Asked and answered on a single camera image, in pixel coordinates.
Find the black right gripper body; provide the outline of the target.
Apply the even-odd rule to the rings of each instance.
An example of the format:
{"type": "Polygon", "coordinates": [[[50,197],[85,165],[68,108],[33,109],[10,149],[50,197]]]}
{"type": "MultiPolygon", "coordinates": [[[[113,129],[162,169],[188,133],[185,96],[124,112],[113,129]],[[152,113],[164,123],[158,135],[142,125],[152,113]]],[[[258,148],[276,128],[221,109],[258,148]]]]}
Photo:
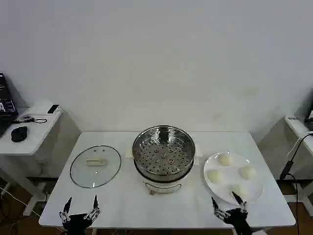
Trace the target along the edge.
{"type": "Polygon", "coordinates": [[[226,211],[226,213],[224,223],[231,224],[238,235],[252,235],[252,228],[246,221],[248,215],[246,210],[235,208],[226,211]]]}

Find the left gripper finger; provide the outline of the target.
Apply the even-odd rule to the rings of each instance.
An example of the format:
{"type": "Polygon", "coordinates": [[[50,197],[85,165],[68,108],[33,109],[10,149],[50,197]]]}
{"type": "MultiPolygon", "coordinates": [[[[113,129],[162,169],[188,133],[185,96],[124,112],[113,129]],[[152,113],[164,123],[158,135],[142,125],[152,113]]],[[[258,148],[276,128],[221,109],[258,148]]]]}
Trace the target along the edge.
{"type": "Polygon", "coordinates": [[[72,201],[72,197],[70,197],[69,200],[65,203],[63,211],[59,212],[59,217],[62,222],[70,221],[69,210],[70,210],[71,201],[72,201]]]}
{"type": "Polygon", "coordinates": [[[86,215],[86,219],[87,220],[96,220],[100,213],[101,213],[101,211],[100,211],[100,208],[99,208],[97,195],[95,195],[94,202],[93,202],[93,208],[86,215]]]}

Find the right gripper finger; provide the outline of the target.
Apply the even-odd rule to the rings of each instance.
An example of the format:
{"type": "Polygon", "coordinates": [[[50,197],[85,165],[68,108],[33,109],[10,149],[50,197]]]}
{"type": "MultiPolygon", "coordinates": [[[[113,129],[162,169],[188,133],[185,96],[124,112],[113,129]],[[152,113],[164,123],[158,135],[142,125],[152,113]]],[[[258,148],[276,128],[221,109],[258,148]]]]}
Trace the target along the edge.
{"type": "Polygon", "coordinates": [[[213,197],[211,197],[211,200],[212,200],[212,205],[213,205],[213,209],[214,209],[214,215],[219,220],[223,221],[224,223],[227,223],[228,219],[229,219],[229,213],[221,210],[213,197]]]}
{"type": "Polygon", "coordinates": [[[236,194],[234,191],[232,191],[231,193],[234,196],[235,200],[238,202],[241,213],[247,215],[248,212],[246,210],[246,201],[243,201],[242,198],[238,194],[236,194]]]}

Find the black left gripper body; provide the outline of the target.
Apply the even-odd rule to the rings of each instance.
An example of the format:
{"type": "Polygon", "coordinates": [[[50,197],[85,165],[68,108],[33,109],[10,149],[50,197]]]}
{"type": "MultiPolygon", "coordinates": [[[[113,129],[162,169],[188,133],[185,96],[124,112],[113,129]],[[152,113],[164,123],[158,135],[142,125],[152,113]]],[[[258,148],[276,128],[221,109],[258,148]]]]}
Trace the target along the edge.
{"type": "Polygon", "coordinates": [[[92,225],[92,220],[85,218],[87,214],[74,214],[69,220],[63,220],[63,228],[67,235],[85,235],[85,230],[92,225]]]}

